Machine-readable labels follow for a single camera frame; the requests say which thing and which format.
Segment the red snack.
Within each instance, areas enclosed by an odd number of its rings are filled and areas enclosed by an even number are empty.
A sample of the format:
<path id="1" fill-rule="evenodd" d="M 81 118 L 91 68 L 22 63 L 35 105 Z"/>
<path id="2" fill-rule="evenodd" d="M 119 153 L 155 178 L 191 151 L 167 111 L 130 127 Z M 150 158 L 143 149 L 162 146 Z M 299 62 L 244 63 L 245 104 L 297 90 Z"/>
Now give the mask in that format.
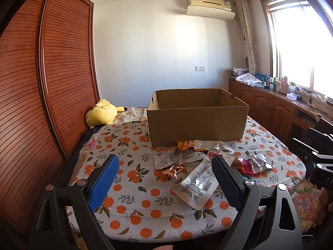
<path id="1" fill-rule="evenodd" d="M 242 174 L 256 174 L 256 172 L 254 172 L 252 169 L 252 165 L 250 164 L 250 161 L 247 159 L 242 159 L 240 157 L 236 157 L 233 160 L 231 167 L 234 169 L 237 169 Z"/>

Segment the silver foil snack packet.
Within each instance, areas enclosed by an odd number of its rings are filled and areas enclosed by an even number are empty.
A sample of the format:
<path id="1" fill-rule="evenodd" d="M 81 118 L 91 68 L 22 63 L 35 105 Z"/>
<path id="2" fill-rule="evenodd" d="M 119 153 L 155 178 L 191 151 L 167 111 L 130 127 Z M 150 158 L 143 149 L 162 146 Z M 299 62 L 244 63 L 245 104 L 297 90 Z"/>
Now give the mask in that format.
<path id="1" fill-rule="evenodd" d="M 252 172 L 254 173 L 261 173 L 273 168 L 264 154 L 251 155 L 247 158 L 247 161 L 251 166 Z"/>

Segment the large white chicken feet pouch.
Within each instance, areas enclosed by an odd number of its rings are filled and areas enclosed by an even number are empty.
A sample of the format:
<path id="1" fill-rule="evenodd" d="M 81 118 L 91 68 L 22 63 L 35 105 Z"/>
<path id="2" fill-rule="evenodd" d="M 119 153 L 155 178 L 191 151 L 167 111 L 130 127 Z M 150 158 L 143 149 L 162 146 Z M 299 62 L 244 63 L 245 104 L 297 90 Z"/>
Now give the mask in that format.
<path id="1" fill-rule="evenodd" d="M 212 171 L 212 159 L 205 156 L 178 186 L 172 188 L 177 198 L 176 211 L 211 209 L 211 196 L 218 186 Z"/>

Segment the orange white snack pouch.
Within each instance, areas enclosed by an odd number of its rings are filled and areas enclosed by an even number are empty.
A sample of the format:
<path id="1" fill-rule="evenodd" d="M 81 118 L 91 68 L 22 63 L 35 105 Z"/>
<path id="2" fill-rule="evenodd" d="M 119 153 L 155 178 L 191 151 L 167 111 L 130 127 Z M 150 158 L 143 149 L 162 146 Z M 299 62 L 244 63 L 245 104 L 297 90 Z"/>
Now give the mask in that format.
<path id="1" fill-rule="evenodd" d="M 233 149 L 222 141 L 202 141 L 202 140 L 190 140 L 190 141 L 177 141 L 177 147 L 180 150 L 188 150 L 193 148 L 195 151 L 209 151 L 219 150 L 223 152 L 233 153 Z"/>

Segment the copper foil candy wrapper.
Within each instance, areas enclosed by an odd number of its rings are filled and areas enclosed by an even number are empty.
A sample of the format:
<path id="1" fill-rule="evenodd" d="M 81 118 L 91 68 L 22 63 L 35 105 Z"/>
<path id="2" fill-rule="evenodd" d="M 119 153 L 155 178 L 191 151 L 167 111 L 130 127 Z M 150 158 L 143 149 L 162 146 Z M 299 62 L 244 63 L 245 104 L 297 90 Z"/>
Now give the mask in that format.
<path id="1" fill-rule="evenodd" d="M 177 174 L 181 173 L 185 170 L 185 168 L 179 164 L 174 164 L 171 167 L 167 168 L 163 171 L 164 175 L 167 175 L 170 178 L 177 178 Z"/>

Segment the wooden sideboard cabinet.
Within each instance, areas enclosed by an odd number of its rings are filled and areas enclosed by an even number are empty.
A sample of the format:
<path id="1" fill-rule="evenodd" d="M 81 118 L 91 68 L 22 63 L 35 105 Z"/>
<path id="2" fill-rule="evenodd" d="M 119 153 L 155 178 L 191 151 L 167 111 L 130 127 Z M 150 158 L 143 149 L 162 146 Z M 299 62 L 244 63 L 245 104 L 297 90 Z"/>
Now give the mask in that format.
<path id="1" fill-rule="evenodd" d="M 248 115 L 282 142 L 303 139 L 305 131 L 315 126 L 317 114 L 332 122 L 331 115 L 302 101 L 290 101 L 276 91 L 253 88 L 232 79 L 228 91 L 248 104 Z"/>

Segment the white printed snack pouch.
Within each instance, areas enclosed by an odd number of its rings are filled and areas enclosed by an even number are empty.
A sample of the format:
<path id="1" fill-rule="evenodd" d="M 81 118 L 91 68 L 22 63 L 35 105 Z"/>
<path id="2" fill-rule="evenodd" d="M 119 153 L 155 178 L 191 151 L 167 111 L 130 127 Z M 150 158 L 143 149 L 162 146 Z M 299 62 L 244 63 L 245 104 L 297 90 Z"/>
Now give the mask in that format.
<path id="1" fill-rule="evenodd" d="M 195 161 L 203 160 L 206 154 L 200 151 L 195 151 L 193 148 L 187 150 L 180 150 L 178 163 L 180 165 L 192 163 Z"/>

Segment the orange print bed sheet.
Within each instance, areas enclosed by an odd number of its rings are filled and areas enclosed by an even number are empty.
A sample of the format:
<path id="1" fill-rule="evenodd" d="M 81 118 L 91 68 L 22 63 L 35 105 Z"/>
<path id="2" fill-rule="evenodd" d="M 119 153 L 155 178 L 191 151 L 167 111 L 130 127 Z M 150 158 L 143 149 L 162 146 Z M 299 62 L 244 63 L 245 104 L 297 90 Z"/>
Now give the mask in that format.
<path id="1" fill-rule="evenodd" d="M 255 154 L 266 157 L 271 170 L 252 176 L 261 186 L 283 183 L 293 192 L 305 177 L 301 160 L 253 119 L 247 120 L 243 137 L 226 146 L 243 159 Z M 104 126 L 84 142 L 72 182 L 87 178 L 110 154 L 120 160 L 115 181 L 95 211 L 103 231 L 111 239 L 154 242 L 193 239 L 228 229 L 237 212 L 223 193 L 214 193 L 202 209 L 193 209 L 173 191 L 187 173 L 169 178 L 156 170 L 154 151 L 146 121 Z"/>

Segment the white orange-edged snack pouch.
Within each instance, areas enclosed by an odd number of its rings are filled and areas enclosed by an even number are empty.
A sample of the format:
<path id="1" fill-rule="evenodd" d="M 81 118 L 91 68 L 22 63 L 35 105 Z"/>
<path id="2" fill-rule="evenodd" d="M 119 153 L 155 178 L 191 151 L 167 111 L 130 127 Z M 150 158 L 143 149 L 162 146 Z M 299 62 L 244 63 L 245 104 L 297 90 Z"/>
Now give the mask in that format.
<path id="1" fill-rule="evenodd" d="M 155 169 L 160 170 L 178 163 L 179 156 L 176 155 L 177 147 L 164 147 L 155 150 Z"/>

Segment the yellow plush toy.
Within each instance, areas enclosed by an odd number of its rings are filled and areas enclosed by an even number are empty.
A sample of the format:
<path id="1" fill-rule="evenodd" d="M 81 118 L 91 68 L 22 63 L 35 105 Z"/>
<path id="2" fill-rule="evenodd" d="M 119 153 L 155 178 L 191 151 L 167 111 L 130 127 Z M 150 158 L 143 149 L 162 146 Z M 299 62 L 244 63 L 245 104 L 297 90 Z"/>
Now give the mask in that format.
<path id="1" fill-rule="evenodd" d="M 125 107 L 116 107 L 106 99 L 99 100 L 85 116 L 89 128 L 112 125 L 118 113 L 125 112 Z"/>

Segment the pink bottle on sideboard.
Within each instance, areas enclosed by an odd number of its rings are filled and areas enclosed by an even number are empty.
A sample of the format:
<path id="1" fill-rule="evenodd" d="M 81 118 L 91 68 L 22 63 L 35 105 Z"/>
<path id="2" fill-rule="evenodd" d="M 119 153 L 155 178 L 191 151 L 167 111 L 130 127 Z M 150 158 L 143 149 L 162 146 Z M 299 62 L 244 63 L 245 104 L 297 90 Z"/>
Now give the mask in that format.
<path id="1" fill-rule="evenodd" d="M 290 86 L 288 83 L 287 76 L 285 76 L 281 79 L 280 93 L 287 95 L 289 93 L 289 90 L 290 90 Z"/>

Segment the brown cardboard box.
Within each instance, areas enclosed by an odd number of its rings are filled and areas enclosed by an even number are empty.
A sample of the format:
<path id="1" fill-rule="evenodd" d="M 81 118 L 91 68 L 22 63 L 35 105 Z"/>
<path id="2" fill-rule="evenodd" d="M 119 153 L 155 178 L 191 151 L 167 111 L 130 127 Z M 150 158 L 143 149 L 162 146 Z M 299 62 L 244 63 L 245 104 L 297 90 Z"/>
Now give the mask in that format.
<path id="1" fill-rule="evenodd" d="M 147 108 L 151 143 L 233 141 L 243 136 L 250 106 L 224 89 L 154 91 Z"/>

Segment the wooden louvered wardrobe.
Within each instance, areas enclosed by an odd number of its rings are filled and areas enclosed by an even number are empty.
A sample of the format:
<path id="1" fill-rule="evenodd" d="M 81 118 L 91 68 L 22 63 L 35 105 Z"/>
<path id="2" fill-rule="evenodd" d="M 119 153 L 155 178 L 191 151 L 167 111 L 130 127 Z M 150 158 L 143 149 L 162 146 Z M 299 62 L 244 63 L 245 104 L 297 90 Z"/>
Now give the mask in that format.
<path id="1" fill-rule="evenodd" d="M 1 33 L 1 222 L 29 234 L 99 100 L 90 0 L 23 0 Z"/>

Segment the patterned window curtain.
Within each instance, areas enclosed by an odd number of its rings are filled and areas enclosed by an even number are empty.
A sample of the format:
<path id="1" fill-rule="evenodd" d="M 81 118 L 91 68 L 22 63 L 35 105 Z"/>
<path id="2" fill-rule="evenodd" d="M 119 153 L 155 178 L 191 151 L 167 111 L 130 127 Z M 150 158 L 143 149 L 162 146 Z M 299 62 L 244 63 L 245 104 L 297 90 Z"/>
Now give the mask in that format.
<path id="1" fill-rule="evenodd" d="M 246 40 L 248 68 L 250 73 L 255 75 L 258 71 L 258 65 L 250 7 L 247 0 L 235 0 L 235 5 L 236 9 L 238 10 L 240 23 Z"/>

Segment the white wall air conditioner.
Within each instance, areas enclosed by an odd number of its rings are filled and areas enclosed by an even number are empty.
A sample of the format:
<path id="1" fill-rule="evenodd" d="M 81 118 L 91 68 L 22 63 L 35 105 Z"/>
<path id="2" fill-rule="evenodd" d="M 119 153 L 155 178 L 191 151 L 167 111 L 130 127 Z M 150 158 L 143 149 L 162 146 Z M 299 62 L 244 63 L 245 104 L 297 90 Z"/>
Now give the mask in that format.
<path id="1" fill-rule="evenodd" d="M 225 0 L 189 0 L 187 15 L 233 20 L 235 13 L 231 3 Z"/>

